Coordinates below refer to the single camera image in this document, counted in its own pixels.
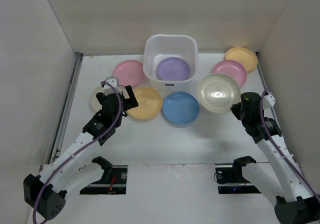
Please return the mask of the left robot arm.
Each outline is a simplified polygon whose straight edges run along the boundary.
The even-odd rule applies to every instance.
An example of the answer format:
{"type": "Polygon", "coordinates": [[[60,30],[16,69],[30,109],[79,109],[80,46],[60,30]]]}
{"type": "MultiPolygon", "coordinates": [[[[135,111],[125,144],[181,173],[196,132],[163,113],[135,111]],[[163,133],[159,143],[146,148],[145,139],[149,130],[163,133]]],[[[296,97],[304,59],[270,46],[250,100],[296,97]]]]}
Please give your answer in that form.
{"type": "Polygon", "coordinates": [[[72,192],[97,180],[107,182],[112,178],[112,164],[98,156],[97,150],[115,134],[126,111],[139,104],[130,85],[125,87],[128,98],[110,83],[104,81],[102,87],[113,92],[96,94],[102,108],[72,145],[37,175],[29,174],[23,180],[24,200],[33,209],[33,223],[37,223],[37,215],[43,217],[43,223],[54,219],[72,192]]]}

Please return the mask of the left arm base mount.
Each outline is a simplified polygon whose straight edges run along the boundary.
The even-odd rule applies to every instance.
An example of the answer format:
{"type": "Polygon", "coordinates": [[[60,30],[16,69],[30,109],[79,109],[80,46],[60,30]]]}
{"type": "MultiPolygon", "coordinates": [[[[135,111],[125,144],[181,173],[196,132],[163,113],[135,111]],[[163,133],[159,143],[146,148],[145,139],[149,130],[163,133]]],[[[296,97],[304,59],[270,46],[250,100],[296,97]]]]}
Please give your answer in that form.
{"type": "Polygon", "coordinates": [[[102,176],[80,191],[80,195],[125,195],[127,192],[128,166],[113,165],[99,156],[92,160],[103,170],[102,176]]]}

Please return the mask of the purple plate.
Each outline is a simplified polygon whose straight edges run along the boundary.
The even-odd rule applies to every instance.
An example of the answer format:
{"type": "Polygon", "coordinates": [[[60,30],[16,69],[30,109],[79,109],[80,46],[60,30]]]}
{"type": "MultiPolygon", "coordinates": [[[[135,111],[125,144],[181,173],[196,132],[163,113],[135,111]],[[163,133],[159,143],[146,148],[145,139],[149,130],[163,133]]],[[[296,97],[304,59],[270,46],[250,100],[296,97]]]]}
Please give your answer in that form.
{"type": "Polygon", "coordinates": [[[163,81],[184,81],[189,78],[189,64],[178,57],[163,59],[157,66],[157,76],[163,81]]]}

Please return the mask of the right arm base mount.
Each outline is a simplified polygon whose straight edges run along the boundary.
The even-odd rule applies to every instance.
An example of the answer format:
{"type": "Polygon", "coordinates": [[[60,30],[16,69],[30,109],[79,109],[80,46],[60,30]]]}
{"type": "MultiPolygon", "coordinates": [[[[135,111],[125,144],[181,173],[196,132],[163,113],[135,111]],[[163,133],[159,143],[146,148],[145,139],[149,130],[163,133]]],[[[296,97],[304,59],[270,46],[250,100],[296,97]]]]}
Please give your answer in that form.
{"type": "Polygon", "coordinates": [[[220,195],[234,194],[260,194],[261,192],[243,177],[242,167],[254,163],[251,156],[237,158],[232,164],[220,164],[215,166],[214,181],[220,195]]]}

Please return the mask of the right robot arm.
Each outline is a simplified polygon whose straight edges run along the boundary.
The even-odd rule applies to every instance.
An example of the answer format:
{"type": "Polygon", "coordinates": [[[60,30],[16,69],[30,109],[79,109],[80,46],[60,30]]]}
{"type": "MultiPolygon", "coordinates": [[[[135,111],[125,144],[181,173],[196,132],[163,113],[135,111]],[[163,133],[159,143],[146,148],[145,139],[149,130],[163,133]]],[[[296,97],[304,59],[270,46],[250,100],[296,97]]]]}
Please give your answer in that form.
{"type": "Polygon", "coordinates": [[[268,89],[262,94],[244,92],[230,110],[263,152],[277,180],[250,156],[235,159],[231,174],[236,181],[252,183],[271,203],[281,224],[310,224],[320,220],[320,195],[298,170],[286,145],[274,140],[283,138],[282,131],[274,119],[264,116],[264,110],[275,102],[268,89]]]}

